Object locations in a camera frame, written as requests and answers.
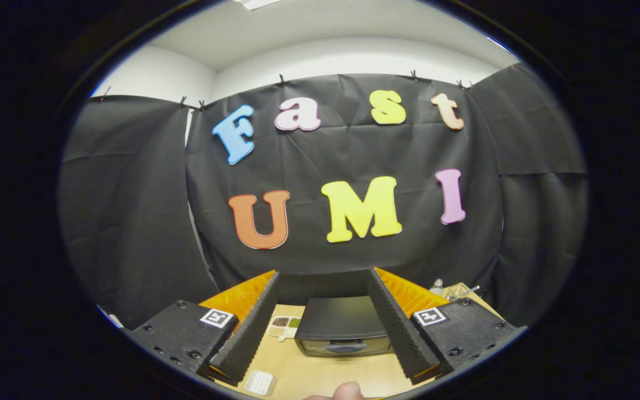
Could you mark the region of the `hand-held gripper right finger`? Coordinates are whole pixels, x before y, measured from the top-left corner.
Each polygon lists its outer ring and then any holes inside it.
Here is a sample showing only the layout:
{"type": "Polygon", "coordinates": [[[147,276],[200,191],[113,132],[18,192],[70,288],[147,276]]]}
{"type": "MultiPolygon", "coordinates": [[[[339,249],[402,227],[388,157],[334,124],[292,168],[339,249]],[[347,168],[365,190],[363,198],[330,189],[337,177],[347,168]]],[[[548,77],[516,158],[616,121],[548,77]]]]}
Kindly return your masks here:
{"type": "Polygon", "coordinates": [[[366,276],[380,322],[413,384],[462,374],[526,331],[468,294],[442,298],[380,268],[366,276]]]}

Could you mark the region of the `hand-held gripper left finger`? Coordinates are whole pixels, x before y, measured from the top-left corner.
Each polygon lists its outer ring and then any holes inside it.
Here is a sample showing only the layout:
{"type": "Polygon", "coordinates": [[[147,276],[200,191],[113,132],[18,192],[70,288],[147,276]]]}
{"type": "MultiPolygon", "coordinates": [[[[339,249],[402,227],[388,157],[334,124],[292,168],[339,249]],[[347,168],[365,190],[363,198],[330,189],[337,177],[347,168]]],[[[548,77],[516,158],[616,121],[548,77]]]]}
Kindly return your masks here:
{"type": "Polygon", "coordinates": [[[140,301],[123,332],[173,369],[236,386],[244,379],[279,298],[271,270],[226,291],[175,283],[140,301]]]}

